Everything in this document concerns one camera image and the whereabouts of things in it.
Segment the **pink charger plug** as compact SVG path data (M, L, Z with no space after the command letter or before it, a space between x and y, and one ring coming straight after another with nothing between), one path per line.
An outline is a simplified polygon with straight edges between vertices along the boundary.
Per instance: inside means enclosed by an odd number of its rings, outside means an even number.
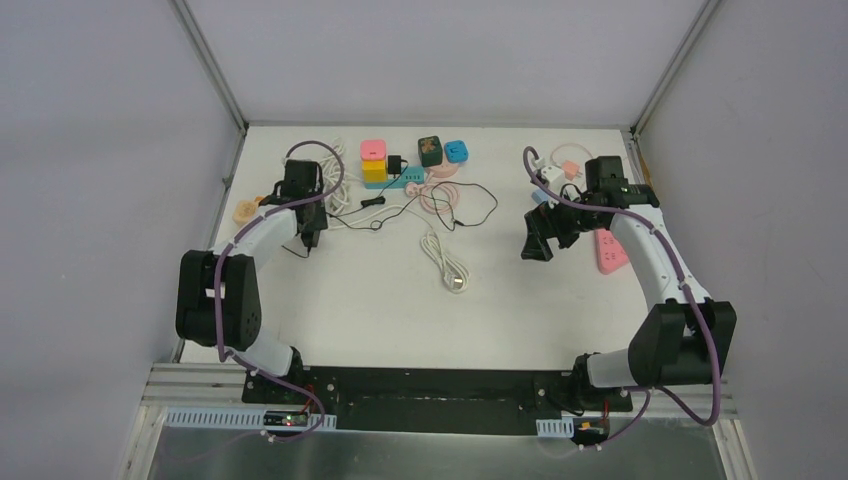
M564 172L565 178L569 181L578 180L583 177L582 167L573 161L564 161L562 163L562 170Z

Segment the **pink triangular power strip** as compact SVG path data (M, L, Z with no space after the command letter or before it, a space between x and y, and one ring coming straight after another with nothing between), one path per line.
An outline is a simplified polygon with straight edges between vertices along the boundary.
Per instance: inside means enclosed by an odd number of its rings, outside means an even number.
M624 248L609 230L595 230L594 234L597 268L601 274L609 275L630 263Z

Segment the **blue charger plug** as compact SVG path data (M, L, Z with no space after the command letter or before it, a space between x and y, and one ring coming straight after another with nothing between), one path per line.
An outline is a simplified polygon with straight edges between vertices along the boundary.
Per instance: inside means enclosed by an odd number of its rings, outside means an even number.
M549 196L542 190L536 190L531 194L531 198L536 204L542 204L549 201Z

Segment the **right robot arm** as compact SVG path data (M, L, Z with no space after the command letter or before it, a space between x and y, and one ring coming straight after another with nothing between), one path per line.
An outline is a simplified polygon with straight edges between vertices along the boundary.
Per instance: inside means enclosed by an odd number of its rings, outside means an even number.
M607 230L623 247L648 310L625 348L576 361L580 375L567 384L572 404L593 409L610 389L699 384L711 385L718 399L736 311L714 299L686 266L653 189L630 182L618 156L588 160L586 187L574 199L566 194L561 169L548 165L534 148L525 149L523 164L546 198L524 216L522 259L549 261L552 241L566 249L583 233Z

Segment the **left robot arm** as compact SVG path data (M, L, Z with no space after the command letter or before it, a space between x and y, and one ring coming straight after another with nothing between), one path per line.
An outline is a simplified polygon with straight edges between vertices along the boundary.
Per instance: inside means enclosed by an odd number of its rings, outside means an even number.
M179 338L270 374L266 389L281 404L297 402L305 378L293 370L297 349L275 339L262 324L258 272L286 243L306 250L328 227L324 175L315 161L289 160L284 176L252 218L211 250L189 250L181 258L175 330Z

